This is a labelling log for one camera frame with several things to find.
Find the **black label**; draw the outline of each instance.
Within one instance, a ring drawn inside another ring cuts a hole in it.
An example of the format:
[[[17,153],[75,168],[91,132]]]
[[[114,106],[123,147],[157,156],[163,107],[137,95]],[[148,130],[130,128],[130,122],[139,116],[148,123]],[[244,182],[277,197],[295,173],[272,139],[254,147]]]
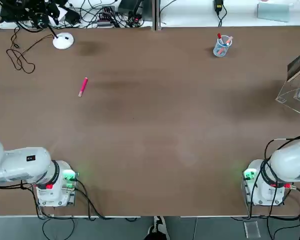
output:
[[[36,160],[36,155],[26,156],[26,161],[27,162],[34,161],[34,160]]]

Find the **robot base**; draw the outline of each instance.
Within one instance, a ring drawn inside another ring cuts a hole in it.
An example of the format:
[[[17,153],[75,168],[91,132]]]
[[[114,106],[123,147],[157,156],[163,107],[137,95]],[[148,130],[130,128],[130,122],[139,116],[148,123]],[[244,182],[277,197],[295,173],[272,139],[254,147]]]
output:
[[[261,174],[256,181],[257,175],[260,172],[260,166],[262,162],[263,162],[262,159],[257,159],[252,161],[249,164],[248,168],[243,172],[244,178],[250,178],[250,180],[243,180],[243,191],[244,191],[245,200],[248,204],[251,203],[251,194],[256,182],[256,186],[254,187],[254,191],[253,191],[253,199],[252,199],[253,204],[261,205],[261,206],[271,206],[275,195],[273,205],[278,206],[283,201],[285,188],[278,187],[276,190],[275,187],[268,185],[264,181]]]
[[[78,174],[65,161],[56,161],[59,176],[51,189],[36,188],[39,205],[42,207],[60,207],[75,204]]]

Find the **clear acrylic stand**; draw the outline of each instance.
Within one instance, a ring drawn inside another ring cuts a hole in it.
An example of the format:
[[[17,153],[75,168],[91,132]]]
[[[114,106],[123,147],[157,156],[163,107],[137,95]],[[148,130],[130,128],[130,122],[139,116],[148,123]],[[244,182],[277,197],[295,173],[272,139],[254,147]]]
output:
[[[284,82],[275,100],[300,114],[300,74]]]

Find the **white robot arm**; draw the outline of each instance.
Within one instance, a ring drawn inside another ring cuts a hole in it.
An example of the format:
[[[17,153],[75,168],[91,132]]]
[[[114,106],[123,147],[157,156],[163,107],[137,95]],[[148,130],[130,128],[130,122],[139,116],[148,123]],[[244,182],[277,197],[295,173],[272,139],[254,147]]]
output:
[[[243,178],[247,202],[263,206],[280,205],[285,188],[300,182],[300,140],[276,150],[268,162],[263,159],[252,161],[243,172]]]
[[[36,187],[40,206],[73,204],[77,177],[69,164],[51,160],[43,147],[4,151],[0,143],[0,184],[26,181]]]

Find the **red pen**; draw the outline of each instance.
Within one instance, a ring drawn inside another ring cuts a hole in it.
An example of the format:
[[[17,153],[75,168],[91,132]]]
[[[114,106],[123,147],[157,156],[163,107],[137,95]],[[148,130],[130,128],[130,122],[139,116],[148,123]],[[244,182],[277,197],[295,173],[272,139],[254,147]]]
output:
[[[224,44],[224,41],[222,41],[222,37],[221,37],[221,34],[220,34],[220,33],[218,33],[218,39],[219,39],[220,43],[223,45],[223,44]]]
[[[78,97],[81,97],[82,94],[84,93],[84,90],[86,88],[87,83],[88,83],[88,78],[85,77],[84,80],[83,80],[83,83],[82,83],[82,86],[81,86],[81,89],[80,89]]]

